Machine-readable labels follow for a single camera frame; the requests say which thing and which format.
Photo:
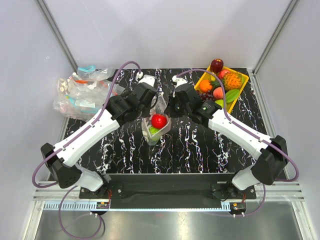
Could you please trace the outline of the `clear zip top bag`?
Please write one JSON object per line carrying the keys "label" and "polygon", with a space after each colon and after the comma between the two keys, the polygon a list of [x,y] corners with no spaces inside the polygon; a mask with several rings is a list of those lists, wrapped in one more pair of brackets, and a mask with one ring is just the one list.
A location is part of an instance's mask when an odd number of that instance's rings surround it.
{"label": "clear zip top bag", "polygon": [[171,129],[171,119],[165,114],[167,103],[163,92],[152,100],[151,105],[150,116],[142,118],[141,129],[147,144],[154,146]]}

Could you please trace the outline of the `bright red apple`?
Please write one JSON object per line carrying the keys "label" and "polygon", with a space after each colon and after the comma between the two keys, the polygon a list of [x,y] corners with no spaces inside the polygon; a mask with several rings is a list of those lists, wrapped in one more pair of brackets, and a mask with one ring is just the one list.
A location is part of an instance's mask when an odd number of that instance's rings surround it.
{"label": "bright red apple", "polygon": [[162,114],[154,114],[151,118],[151,125],[157,129],[165,127],[167,122],[167,118]]}

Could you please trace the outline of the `wrinkled green round fruit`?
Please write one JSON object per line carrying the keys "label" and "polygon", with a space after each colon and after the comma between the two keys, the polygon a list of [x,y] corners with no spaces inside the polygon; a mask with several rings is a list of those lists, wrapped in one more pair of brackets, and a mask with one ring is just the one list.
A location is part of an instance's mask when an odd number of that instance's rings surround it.
{"label": "wrinkled green round fruit", "polygon": [[155,128],[155,127],[153,127],[153,126],[150,126],[148,130],[149,130],[149,133],[150,133],[152,136],[155,135],[155,134],[159,131],[158,128]]}

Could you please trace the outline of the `smooth green apple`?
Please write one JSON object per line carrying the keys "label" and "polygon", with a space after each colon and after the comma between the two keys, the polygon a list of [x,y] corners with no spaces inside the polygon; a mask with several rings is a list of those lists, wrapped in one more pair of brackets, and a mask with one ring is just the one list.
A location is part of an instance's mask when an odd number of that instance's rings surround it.
{"label": "smooth green apple", "polygon": [[219,106],[221,106],[222,108],[225,107],[225,102],[223,99],[218,99],[215,101],[216,104],[218,104]]}

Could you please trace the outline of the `green star fruit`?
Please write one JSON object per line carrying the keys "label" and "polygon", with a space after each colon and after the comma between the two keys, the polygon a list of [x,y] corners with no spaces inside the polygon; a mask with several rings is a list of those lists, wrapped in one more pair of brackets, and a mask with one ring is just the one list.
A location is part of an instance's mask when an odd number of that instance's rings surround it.
{"label": "green star fruit", "polygon": [[227,104],[233,102],[234,100],[236,100],[238,98],[240,94],[240,90],[239,89],[231,89],[229,91],[226,92],[225,94],[225,101]]}

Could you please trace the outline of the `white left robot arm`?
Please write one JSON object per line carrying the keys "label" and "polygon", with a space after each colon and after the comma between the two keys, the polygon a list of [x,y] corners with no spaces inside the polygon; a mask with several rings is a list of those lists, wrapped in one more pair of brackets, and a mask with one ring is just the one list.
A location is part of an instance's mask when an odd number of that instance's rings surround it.
{"label": "white left robot arm", "polygon": [[77,161],[104,136],[149,110],[157,94],[154,84],[151,80],[140,80],[132,91],[110,97],[106,106],[72,135],[55,145],[45,143],[40,148],[45,165],[60,188],[77,185],[97,198],[108,193],[106,180],[96,171],[81,167]]}

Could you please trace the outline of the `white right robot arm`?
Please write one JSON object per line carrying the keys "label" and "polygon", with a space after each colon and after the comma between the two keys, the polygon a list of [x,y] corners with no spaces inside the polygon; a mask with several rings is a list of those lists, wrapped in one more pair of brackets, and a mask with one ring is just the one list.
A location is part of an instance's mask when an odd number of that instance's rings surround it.
{"label": "white right robot arm", "polygon": [[278,135],[271,138],[254,131],[225,112],[214,101],[202,101],[194,87],[185,80],[176,84],[169,96],[165,113],[170,118],[187,116],[194,123],[223,134],[256,160],[255,164],[238,171],[227,185],[228,195],[232,198],[239,198],[245,189],[259,183],[272,185],[288,164],[286,158],[274,149],[286,149],[283,137]]}

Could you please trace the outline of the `pile of clear zip bags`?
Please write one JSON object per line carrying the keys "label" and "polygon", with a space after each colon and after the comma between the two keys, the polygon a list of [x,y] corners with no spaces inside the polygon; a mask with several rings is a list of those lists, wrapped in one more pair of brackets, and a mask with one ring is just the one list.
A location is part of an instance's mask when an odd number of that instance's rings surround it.
{"label": "pile of clear zip bags", "polygon": [[78,67],[69,78],[57,81],[53,108],[67,118],[88,121],[102,108],[109,93],[114,68]]}

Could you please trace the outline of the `dark purple grape bunch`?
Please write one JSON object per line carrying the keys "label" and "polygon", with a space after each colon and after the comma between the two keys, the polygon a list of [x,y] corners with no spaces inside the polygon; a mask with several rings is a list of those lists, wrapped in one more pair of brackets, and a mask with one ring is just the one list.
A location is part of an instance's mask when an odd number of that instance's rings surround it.
{"label": "dark purple grape bunch", "polygon": [[207,100],[211,100],[211,101],[215,100],[213,93],[210,91],[209,92],[201,92],[201,91],[197,90],[197,93],[203,102],[207,101]]}

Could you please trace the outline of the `orange fruit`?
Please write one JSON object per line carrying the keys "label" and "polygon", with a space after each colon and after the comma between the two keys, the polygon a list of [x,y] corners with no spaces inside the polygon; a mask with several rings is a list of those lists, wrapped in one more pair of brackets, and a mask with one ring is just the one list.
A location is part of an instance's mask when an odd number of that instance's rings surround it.
{"label": "orange fruit", "polygon": [[205,79],[205,80],[202,80],[199,83],[198,88],[202,93],[207,93],[207,92],[210,92],[213,89],[213,86],[211,85],[211,81],[210,80]]}

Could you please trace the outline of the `pink peach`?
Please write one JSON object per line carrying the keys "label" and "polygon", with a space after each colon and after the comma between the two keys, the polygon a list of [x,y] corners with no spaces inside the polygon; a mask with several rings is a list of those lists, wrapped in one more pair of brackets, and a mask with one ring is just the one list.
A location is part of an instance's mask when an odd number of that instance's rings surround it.
{"label": "pink peach", "polygon": [[212,95],[214,97],[215,100],[222,100],[224,98],[224,90],[222,89],[222,87],[217,87]]}

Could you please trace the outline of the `yellow plastic fruit tray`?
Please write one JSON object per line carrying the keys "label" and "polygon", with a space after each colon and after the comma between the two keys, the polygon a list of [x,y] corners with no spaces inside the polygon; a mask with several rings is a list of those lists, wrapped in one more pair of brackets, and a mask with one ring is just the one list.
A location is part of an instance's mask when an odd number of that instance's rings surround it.
{"label": "yellow plastic fruit tray", "polygon": [[[242,73],[242,72],[240,72],[239,70],[235,70],[235,69],[232,69],[232,68],[229,68],[229,67],[226,67],[226,66],[224,66],[223,69],[229,70],[230,73],[239,73],[239,74],[242,75],[242,87],[239,89],[239,91],[240,91],[240,92],[239,92],[239,96],[238,96],[238,98],[239,98],[240,95],[241,95],[241,93],[242,93],[242,91],[244,90],[246,84],[247,84],[248,81],[249,81],[249,76],[248,76],[246,73]],[[211,82],[216,82],[216,79],[215,79],[211,74],[205,72],[205,73],[203,73],[203,75],[201,76],[201,78],[198,80],[198,82],[195,84],[195,87],[194,87],[194,88],[195,88],[196,91],[200,91],[200,90],[199,90],[199,84],[200,84],[200,82],[203,81],[203,80],[210,80],[210,83],[211,83]],[[215,83],[214,85],[212,85],[212,90],[211,90],[210,92],[213,93],[213,91],[214,91],[216,88],[218,88],[218,87],[221,87],[221,86],[220,86],[220,84],[217,82],[217,83]],[[226,110],[227,110],[227,112],[228,112],[229,114],[233,111],[233,108],[234,108],[234,106],[236,105],[236,102],[237,102],[238,98],[235,99],[233,102],[226,104]]]}

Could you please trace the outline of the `orange pineapple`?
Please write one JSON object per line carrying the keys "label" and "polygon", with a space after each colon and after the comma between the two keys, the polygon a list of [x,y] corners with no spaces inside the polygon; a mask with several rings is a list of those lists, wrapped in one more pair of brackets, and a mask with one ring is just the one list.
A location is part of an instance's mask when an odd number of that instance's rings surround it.
{"label": "orange pineapple", "polygon": [[240,89],[243,85],[242,75],[240,73],[230,72],[222,78],[224,89],[230,91],[233,89]]}

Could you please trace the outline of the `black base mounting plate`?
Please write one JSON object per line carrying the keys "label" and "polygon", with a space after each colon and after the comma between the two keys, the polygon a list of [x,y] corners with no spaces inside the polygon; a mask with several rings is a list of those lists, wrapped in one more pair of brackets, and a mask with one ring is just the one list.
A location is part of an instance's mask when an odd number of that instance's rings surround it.
{"label": "black base mounting plate", "polygon": [[161,174],[110,174],[106,189],[112,199],[142,196],[195,195],[213,197],[217,200],[255,200],[253,186],[237,190],[231,185],[233,173],[161,173]]}

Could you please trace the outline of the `aluminium frame rail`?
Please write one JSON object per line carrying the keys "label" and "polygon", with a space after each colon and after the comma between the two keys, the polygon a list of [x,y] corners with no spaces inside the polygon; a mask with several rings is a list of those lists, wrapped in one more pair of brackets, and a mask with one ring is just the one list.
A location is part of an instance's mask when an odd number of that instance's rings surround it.
{"label": "aluminium frame rail", "polygon": [[56,186],[38,189],[33,200],[44,202],[46,210],[92,211],[92,212],[230,212],[234,204],[266,202],[302,202],[304,197],[299,184],[251,186],[244,194],[218,199],[209,193],[166,195],[134,194],[129,196],[124,187],[113,188],[107,197],[89,198],[76,187],[74,190],[59,190]]}

